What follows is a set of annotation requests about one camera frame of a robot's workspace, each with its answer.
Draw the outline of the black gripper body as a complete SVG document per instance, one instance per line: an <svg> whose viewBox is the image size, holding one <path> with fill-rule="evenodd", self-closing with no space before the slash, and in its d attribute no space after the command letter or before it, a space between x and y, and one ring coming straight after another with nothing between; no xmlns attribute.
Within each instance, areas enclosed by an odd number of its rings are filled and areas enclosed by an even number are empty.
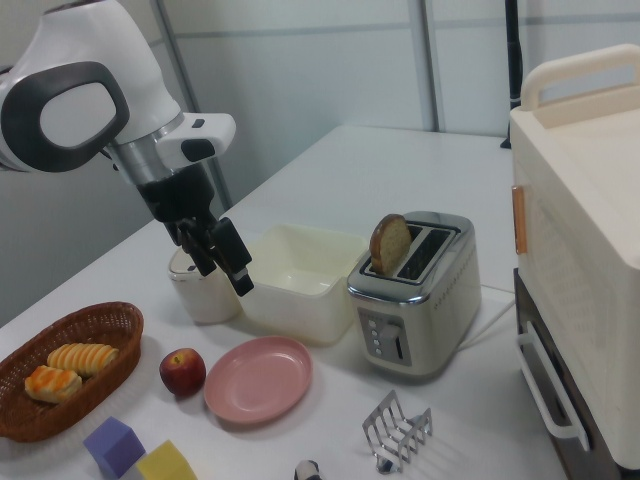
<svg viewBox="0 0 640 480"><path fill-rule="evenodd" d="M204 167L186 167L161 180L138 185L152 216L170 235L177 235L182 224L203 230L217 220L211 211L214 186Z"/></svg>

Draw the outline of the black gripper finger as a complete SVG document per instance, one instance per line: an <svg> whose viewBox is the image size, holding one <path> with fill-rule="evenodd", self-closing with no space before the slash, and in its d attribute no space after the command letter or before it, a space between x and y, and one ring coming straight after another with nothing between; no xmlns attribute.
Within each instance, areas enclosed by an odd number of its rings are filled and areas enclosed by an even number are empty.
<svg viewBox="0 0 640 480"><path fill-rule="evenodd" d="M195 218L177 223L178 245L188 254L199 273L206 277L216 268L213 251L213 231L218 221L212 217L206 221Z"/></svg>
<svg viewBox="0 0 640 480"><path fill-rule="evenodd" d="M214 257L226 273L238 296L245 296L254 284L248 272L252 257L229 218L221 218L211 231Z"/></svg>

